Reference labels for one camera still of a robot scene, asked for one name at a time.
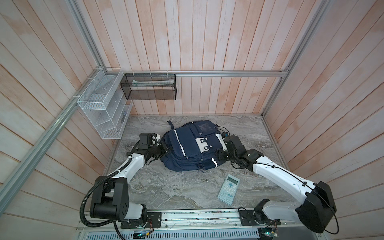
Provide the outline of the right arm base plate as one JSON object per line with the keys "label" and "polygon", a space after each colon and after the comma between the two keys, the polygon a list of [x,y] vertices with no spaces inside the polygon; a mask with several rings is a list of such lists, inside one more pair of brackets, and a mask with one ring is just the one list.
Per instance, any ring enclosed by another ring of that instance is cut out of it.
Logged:
{"label": "right arm base plate", "polygon": [[242,226],[275,226],[280,225],[281,220],[271,220],[262,212],[238,208],[238,214]]}

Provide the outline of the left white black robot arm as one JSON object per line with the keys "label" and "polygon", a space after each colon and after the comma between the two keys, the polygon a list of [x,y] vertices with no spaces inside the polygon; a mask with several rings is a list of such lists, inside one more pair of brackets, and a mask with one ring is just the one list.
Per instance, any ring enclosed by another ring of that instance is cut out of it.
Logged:
{"label": "left white black robot arm", "polygon": [[134,175],[149,160],[157,160],[167,153],[166,147],[161,143],[161,137],[155,133],[140,134],[139,141],[130,152],[127,159],[112,173],[100,176],[95,185],[86,194],[81,206],[81,220],[85,223],[85,205],[89,198],[90,217],[105,220],[101,224],[92,224],[101,227],[113,222],[129,220],[145,220],[146,207],[141,204],[130,203],[128,184]]}

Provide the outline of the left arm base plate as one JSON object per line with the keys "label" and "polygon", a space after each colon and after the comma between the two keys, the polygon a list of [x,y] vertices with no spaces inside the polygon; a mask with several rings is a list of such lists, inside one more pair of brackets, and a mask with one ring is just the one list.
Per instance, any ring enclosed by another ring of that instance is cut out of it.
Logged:
{"label": "left arm base plate", "polygon": [[162,223],[162,212],[147,212],[147,216],[137,220],[121,222],[121,229],[126,230],[146,230],[158,229]]}

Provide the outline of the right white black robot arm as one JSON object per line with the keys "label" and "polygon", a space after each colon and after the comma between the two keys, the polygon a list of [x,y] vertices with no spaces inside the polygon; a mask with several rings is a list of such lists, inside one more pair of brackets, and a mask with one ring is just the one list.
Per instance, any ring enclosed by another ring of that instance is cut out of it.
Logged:
{"label": "right white black robot arm", "polygon": [[217,150],[219,160],[236,164],[247,169],[289,193],[295,201],[273,202],[265,199],[254,208],[255,222],[260,225],[272,225],[275,220],[300,222],[314,233],[323,233],[332,219],[336,219],[336,204],[331,188],[320,181],[301,178],[277,165],[261,152],[246,150],[240,139],[231,135],[219,138],[222,147]]}

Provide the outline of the navy blue student backpack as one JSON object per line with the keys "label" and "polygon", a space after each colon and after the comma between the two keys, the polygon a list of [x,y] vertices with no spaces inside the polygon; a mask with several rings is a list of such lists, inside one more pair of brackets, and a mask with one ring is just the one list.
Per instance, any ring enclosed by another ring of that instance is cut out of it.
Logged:
{"label": "navy blue student backpack", "polygon": [[228,130],[220,132],[220,127],[209,120],[189,122],[175,128],[168,121],[171,130],[161,138],[167,153],[160,160],[166,168],[175,172],[209,170],[224,164],[220,156],[227,150],[224,138]]}

